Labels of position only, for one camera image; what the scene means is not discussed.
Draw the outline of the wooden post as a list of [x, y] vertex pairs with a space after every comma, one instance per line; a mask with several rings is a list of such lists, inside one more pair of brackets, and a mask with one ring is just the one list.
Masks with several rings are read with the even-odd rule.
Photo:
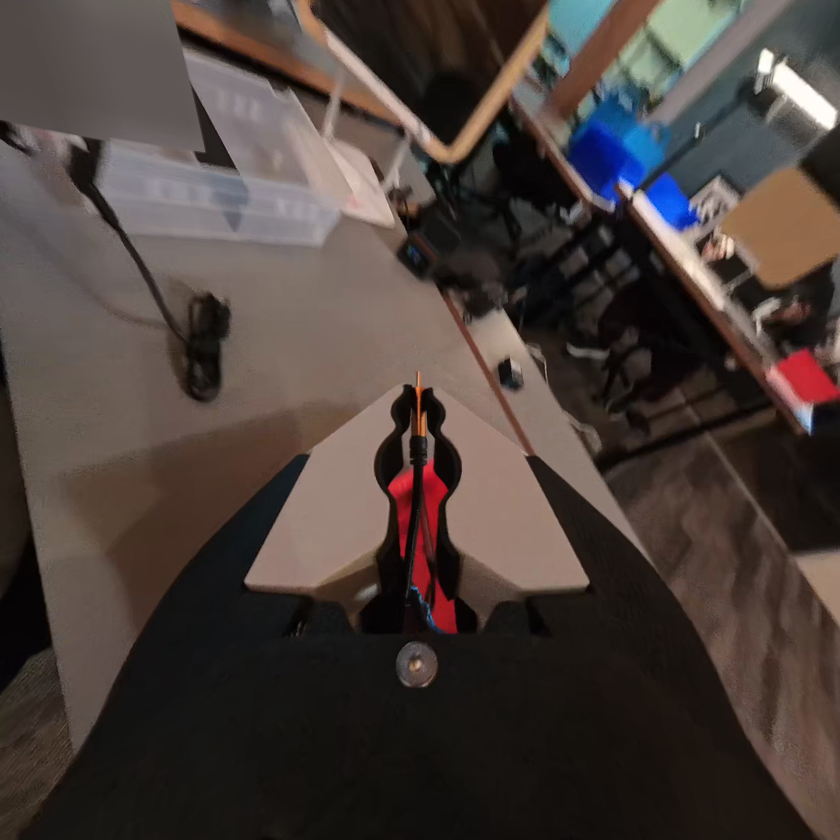
[[573, 56], [568, 72], [546, 97], [542, 113], [560, 120], [571, 117], [660, 4], [660, 1], [615, 2]]

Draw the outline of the orange plug cable blue tie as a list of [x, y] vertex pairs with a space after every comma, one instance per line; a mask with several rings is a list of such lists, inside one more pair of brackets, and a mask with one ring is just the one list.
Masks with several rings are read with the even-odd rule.
[[[406, 635], [415, 635], [434, 628], [433, 607], [437, 581], [437, 562], [425, 498], [425, 468], [428, 462], [427, 415], [424, 410], [424, 383], [420, 371], [415, 374], [413, 385], [410, 432], [408, 455], [412, 484], [397, 601], [402, 608], [402, 631]], [[427, 567], [428, 580], [425, 590], [418, 588], [414, 581], [418, 539], [422, 539], [421, 548]]]

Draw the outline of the small red plastic bin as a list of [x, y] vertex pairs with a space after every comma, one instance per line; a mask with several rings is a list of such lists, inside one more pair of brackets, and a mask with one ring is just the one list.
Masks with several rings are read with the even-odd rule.
[[791, 353], [770, 367], [764, 376], [793, 412], [839, 400], [838, 386], [810, 350]]

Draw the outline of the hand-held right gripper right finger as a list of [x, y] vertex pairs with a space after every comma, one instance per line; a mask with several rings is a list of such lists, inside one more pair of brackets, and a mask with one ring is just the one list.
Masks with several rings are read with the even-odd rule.
[[437, 582], [457, 632], [474, 633], [504, 602], [579, 594], [590, 579], [518, 444], [444, 392], [423, 390], [437, 509]]

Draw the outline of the transparent plastic box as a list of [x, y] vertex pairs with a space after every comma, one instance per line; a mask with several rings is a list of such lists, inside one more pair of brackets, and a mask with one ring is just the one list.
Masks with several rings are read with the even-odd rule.
[[351, 189], [298, 97], [193, 50], [184, 58], [206, 152], [227, 158], [106, 143], [97, 184], [126, 233], [321, 247]]

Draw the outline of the studio light on tripod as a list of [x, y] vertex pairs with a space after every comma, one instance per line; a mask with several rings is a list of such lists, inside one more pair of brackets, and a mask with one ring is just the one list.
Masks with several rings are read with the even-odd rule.
[[792, 106], [825, 133], [838, 127], [838, 107], [800, 76], [787, 58], [779, 58], [772, 51], [762, 49], [755, 68], [740, 80], [729, 104], [708, 119], [696, 122], [688, 140], [651, 171], [636, 192], [645, 192], [662, 175], [669, 173], [736, 111], [746, 108], [764, 123], [769, 123], [785, 106]]

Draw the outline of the wood framed tablet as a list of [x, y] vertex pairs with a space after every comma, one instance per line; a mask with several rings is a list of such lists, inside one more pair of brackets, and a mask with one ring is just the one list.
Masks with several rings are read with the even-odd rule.
[[548, 34], [548, 2], [171, 2], [184, 32], [401, 127], [434, 161], [468, 158]]

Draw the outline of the stack of blue bins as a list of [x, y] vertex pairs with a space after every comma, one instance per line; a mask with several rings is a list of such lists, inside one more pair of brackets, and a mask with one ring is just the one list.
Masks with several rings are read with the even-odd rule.
[[[612, 91], [572, 133], [566, 156], [593, 193], [618, 202], [620, 182], [640, 188], [665, 163], [670, 134], [670, 127], [661, 122], [643, 121], [626, 94]], [[697, 210], [670, 174], [662, 173], [646, 193], [675, 230], [700, 223]]]

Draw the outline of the large red plastic bin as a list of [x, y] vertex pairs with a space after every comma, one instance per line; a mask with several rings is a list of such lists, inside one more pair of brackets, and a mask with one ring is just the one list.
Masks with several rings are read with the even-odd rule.
[[[406, 548], [407, 530], [411, 517], [413, 471], [406, 468], [396, 476], [388, 487], [396, 503], [398, 541], [401, 554]], [[437, 559], [438, 520], [440, 503], [444, 500], [447, 487], [438, 477], [434, 462], [430, 461], [423, 473], [423, 507], [417, 526], [414, 553], [413, 584], [429, 605], [435, 626], [445, 634], [457, 634], [455, 601], [443, 590], [440, 573], [433, 581], [430, 571]]]

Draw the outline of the long wooden office desk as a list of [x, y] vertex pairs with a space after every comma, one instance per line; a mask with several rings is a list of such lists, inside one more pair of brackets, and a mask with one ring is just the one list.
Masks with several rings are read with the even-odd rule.
[[627, 215], [641, 229], [670, 273], [695, 299], [726, 341], [740, 368], [751, 374], [797, 434], [813, 437], [809, 435], [811, 408], [793, 412], [765, 380], [765, 372], [790, 354], [781, 354], [766, 336], [755, 332], [749, 315], [727, 297], [718, 276], [701, 259], [693, 244], [666, 223], [644, 192], [636, 192], [625, 182], [620, 182], [617, 190]]
[[511, 95], [509, 109], [524, 131], [534, 140], [539, 154], [548, 159], [566, 186], [572, 191], [584, 209], [590, 214], [612, 215], [616, 204], [599, 196], [585, 183], [580, 173], [562, 153], [545, 121], [527, 104]]

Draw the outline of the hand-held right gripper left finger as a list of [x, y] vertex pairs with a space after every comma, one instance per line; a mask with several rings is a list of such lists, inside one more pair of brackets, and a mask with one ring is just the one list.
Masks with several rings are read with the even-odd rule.
[[412, 385], [393, 387], [308, 453], [245, 576], [248, 591], [337, 603], [360, 626], [381, 590], [376, 556], [391, 516], [391, 480], [377, 478], [375, 458], [393, 433], [402, 452], [413, 395]]

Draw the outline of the black power station with display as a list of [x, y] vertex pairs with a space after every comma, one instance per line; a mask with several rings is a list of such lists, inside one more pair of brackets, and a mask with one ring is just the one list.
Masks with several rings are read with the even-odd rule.
[[460, 232], [451, 213], [432, 207], [410, 223], [406, 239], [395, 256], [416, 278], [425, 279], [442, 260], [453, 255], [460, 242]]

